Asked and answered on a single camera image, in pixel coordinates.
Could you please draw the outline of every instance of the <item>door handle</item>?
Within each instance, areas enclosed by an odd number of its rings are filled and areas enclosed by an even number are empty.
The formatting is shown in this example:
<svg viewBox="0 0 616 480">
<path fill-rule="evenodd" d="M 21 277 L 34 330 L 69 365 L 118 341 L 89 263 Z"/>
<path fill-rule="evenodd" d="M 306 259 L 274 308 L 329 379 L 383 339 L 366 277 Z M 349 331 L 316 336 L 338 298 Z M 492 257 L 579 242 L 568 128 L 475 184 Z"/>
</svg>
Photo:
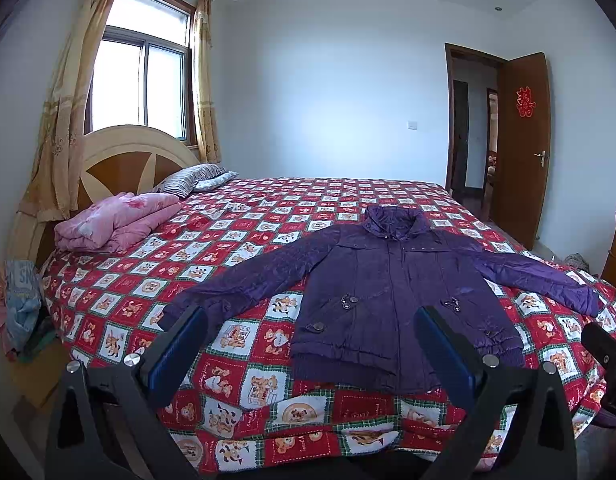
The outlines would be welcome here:
<svg viewBox="0 0 616 480">
<path fill-rule="evenodd" d="M 534 156 L 540 156 L 542 158 L 542 168 L 546 163 L 546 150 L 543 150 L 541 153 L 533 153 Z"/>
</svg>

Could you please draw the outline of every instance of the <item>red checkered bedspread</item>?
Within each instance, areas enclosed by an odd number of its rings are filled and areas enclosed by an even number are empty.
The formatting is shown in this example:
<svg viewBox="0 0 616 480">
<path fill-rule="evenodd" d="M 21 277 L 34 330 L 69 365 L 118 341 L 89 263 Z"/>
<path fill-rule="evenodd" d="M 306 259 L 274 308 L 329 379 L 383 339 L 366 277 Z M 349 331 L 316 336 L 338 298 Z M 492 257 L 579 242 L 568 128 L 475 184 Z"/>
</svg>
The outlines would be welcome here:
<svg viewBox="0 0 616 480">
<path fill-rule="evenodd" d="M 433 184 L 235 180 L 188 198 L 177 217 L 129 251 L 54 254 L 42 279 L 48 309 L 73 357 L 93 367 L 116 364 L 150 346 L 162 308 L 182 290 L 333 222 L 357 222 L 373 203 L 419 207 L 436 228 L 491 251 L 520 250 Z M 616 338 L 616 290 L 584 272 L 568 274 L 600 292 L 606 307 L 597 320 Z M 601 368 L 580 341 L 591 319 L 534 293 L 490 286 L 524 341 L 528 366 L 550 360 L 559 368 L 581 433 L 605 390 Z M 443 391 L 395 397 L 293 380 L 289 348 L 302 291 L 298 283 L 228 320 L 160 410 L 191 464 L 236 471 L 386 447 L 432 460 L 464 414 Z M 514 406 L 502 412 L 482 467 L 494 461 L 513 414 Z"/>
</svg>

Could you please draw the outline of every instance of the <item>headboard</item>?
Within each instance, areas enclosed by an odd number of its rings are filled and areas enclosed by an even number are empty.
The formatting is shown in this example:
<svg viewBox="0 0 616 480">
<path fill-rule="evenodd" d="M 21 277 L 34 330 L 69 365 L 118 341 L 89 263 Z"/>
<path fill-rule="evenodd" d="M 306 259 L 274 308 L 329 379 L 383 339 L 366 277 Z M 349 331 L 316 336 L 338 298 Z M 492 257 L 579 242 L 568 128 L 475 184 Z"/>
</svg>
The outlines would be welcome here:
<svg viewBox="0 0 616 480">
<path fill-rule="evenodd" d="M 180 141 L 148 126 L 111 126 L 84 136 L 78 211 L 120 192 L 145 193 L 167 176 L 199 164 Z M 54 226 L 17 211 L 6 254 L 37 269 L 54 250 Z"/>
</svg>

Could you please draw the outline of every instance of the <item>beige curtain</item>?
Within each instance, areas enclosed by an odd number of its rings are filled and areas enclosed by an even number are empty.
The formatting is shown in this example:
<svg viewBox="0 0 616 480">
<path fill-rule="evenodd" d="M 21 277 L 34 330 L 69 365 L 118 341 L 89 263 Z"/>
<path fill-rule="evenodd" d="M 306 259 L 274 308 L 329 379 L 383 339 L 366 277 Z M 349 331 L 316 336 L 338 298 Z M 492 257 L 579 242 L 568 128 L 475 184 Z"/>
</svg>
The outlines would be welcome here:
<svg viewBox="0 0 616 480">
<path fill-rule="evenodd" d="M 201 162 L 219 162 L 222 158 L 210 93 L 210 4 L 211 0 L 199 0 L 190 41 L 195 131 Z"/>
<path fill-rule="evenodd" d="M 83 0 L 44 103 L 32 178 L 20 206 L 42 222 L 70 218 L 77 209 L 86 99 L 113 1 Z"/>
</svg>

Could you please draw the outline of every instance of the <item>pink blanket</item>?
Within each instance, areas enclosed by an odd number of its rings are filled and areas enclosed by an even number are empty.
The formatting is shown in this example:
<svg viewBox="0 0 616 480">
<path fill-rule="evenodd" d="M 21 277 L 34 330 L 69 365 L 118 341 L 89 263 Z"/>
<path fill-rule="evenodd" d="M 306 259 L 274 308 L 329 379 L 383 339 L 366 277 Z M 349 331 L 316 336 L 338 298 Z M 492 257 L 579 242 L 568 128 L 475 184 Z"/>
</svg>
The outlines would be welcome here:
<svg viewBox="0 0 616 480">
<path fill-rule="evenodd" d="M 178 201 L 167 193 L 119 193 L 57 224 L 54 243 L 63 251 L 122 251 L 174 216 Z"/>
</svg>

